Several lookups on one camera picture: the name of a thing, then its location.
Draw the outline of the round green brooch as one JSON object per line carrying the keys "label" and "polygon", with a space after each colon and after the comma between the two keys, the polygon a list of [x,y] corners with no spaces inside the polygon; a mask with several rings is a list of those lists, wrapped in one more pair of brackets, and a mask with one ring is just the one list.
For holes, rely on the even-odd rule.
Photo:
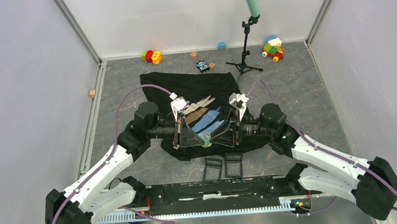
{"label": "round green brooch", "polygon": [[203,136],[202,141],[203,141],[203,143],[202,143],[201,147],[203,147],[203,148],[211,147],[212,142],[211,142],[211,137],[209,135]]}

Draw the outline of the black printed t-shirt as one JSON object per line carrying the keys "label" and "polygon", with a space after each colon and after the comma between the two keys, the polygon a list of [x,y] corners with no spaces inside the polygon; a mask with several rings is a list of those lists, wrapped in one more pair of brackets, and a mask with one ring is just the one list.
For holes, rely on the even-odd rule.
{"label": "black printed t-shirt", "polygon": [[[232,93],[240,93],[237,81],[231,73],[192,75],[152,72],[141,74],[139,77],[140,84],[161,86],[184,97],[189,103],[199,102],[211,96],[215,100],[209,104],[209,107],[212,109],[220,107],[224,115],[227,115],[231,109],[229,96]],[[209,148],[196,146],[174,149],[173,137],[163,139],[161,148],[180,161],[190,161],[193,158],[211,155],[223,157],[226,153],[246,153],[265,146],[269,141],[266,136],[244,136],[241,143],[235,147],[213,144]]]}

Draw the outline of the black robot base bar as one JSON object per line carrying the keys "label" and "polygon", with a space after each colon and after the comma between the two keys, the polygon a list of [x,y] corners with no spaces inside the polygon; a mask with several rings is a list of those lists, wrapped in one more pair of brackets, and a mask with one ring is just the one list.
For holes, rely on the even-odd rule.
{"label": "black robot base bar", "polygon": [[309,194],[297,180],[273,175],[151,185],[137,190],[130,206],[148,207],[152,215],[186,214],[276,206],[280,197]]}

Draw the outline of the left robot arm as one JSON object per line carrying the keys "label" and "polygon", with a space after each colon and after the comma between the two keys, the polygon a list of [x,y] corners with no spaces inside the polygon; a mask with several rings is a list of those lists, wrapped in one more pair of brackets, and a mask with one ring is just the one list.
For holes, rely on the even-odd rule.
{"label": "left robot arm", "polygon": [[158,105],[143,102],[134,118],[119,135],[106,154],[82,177],[63,191],[53,189],[46,196],[46,224],[94,224],[114,210],[146,201],[144,189],[121,182],[101,193],[116,175],[129,167],[150,147],[152,139],[171,139],[175,149],[202,146],[205,138],[193,131],[199,118],[196,111],[205,108],[204,101],[191,103],[183,97],[171,101],[173,118],[160,120]]}

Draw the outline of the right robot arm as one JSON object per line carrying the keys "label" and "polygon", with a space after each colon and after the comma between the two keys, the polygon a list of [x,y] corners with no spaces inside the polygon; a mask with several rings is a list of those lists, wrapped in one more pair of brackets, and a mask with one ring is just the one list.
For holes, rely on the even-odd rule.
{"label": "right robot arm", "polygon": [[241,121],[238,110],[231,110],[228,119],[207,135],[211,144],[237,146],[244,137],[267,137],[278,154],[307,162],[298,174],[288,177],[289,192],[320,191],[344,198],[376,220],[386,220],[395,211],[397,175],[382,157],[373,160],[345,154],[300,132],[287,122],[280,106],[262,106],[257,119]]}

